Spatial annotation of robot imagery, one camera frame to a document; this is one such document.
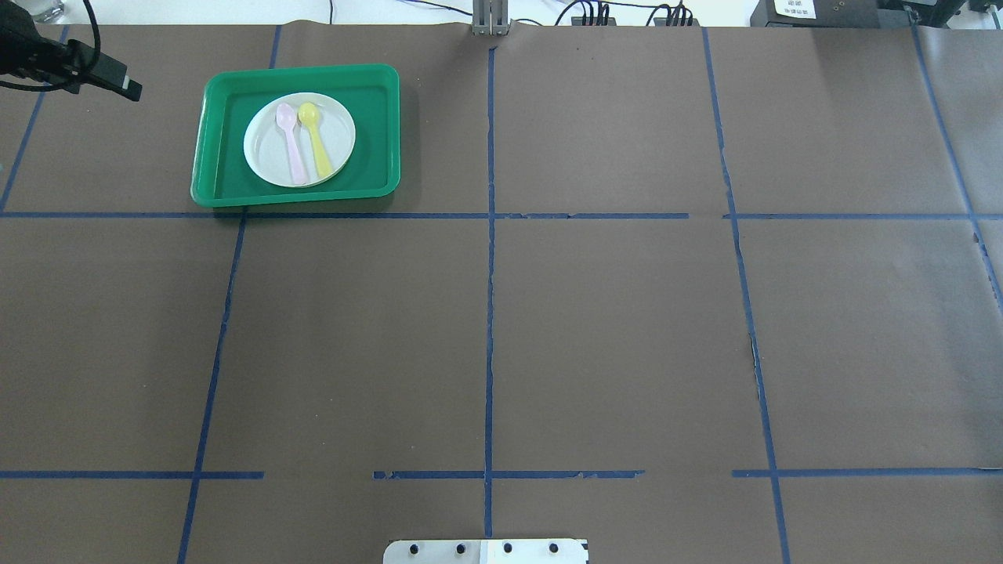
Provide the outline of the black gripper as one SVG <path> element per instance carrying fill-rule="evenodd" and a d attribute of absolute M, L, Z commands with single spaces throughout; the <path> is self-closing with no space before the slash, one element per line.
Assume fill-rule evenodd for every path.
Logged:
<path fill-rule="evenodd" d="M 40 35 L 29 12 L 23 8 L 1 9 L 1 74 L 31 80 L 3 80 L 4 89 L 16 92 L 78 94 L 80 85 L 93 85 L 140 101 L 143 86 L 132 80 L 121 61 L 97 51 L 79 51 L 68 43 Z"/>

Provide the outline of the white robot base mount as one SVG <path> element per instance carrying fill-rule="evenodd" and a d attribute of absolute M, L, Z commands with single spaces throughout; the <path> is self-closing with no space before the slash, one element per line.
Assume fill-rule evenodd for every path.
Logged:
<path fill-rule="evenodd" d="M 573 538 L 399 540 L 383 563 L 588 563 L 588 542 Z"/>

